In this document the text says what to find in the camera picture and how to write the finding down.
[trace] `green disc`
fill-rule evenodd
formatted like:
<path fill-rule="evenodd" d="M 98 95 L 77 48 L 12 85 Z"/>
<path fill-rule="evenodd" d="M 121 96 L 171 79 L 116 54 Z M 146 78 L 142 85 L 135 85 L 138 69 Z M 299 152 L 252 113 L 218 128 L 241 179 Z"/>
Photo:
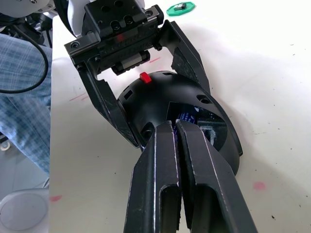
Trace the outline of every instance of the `green disc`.
<path fill-rule="evenodd" d="M 175 4 L 166 10 L 166 13 L 169 16 L 180 16 L 185 13 L 192 11 L 195 8 L 195 5 L 191 1 L 181 2 L 179 4 Z"/>

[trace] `plaid pants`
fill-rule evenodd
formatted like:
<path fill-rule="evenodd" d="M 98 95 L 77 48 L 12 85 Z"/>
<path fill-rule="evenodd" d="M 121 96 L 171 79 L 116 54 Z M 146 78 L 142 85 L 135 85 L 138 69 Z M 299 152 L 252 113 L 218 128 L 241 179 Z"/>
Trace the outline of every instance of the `plaid pants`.
<path fill-rule="evenodd" d="M 45 81 L 25 93 L 0 93 L 0 132 L 49 174 L 52 50 L 42 49 L 49 60 Z M 29 87 L 41 78 L 43 71 L 42 55 L 32 44 L 0 34 L 0 89 Z"/>

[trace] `white floor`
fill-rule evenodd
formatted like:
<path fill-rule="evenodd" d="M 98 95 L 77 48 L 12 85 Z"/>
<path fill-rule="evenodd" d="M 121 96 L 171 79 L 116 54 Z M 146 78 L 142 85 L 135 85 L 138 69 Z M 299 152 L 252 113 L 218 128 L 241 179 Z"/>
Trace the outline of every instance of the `white floor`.
<path fill-rule="evenodd" d="M 0 201 L 8 194 L 29 188 L 41 188 L 47 175 L 16 147 L 0 151 Z"/>

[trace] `white robot part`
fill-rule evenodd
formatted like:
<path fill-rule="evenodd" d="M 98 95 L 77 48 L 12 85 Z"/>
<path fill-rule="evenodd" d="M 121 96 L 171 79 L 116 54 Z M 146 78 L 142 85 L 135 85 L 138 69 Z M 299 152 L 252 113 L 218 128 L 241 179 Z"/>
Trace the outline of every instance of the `white robot part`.
<path fill-rule="evenodd" d="M 44 8 L 49 4 L 49 1 L 50 0 L 0 0 L 0 12 L 10 17 L 21 18 Z"/>
<path fill-rule="evenodd" d="M 53 0 L 50 0 L 49 3 L 45 7 L 37 10 L 35 13 L 49 12 L 49 11 L 54 10 L 54 9 L 55 9 L 55 3 Z"/>
<path fill-rule="evenodd" d="M 85 14 L 84 6 L 95 0 L 69 0 L 68 1 L 68 21 L 72 29 L 73 34 L 77 37 L 81 37 L 83 18 Z M 144 0 L 136 0 L 141 8 L 145 7 Z"/>

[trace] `red tab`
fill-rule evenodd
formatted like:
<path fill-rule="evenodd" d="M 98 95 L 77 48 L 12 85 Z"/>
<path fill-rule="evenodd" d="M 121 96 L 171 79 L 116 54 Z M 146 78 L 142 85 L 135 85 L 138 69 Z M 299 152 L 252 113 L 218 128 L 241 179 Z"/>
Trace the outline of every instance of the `red tab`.
<path fill-rule="evenodd" d="M 151 82 L 151 78 L 146 72 L 141 73 L 139 75 L 139 79 L 144 81 L 144 83 L 150 83 Z"/>

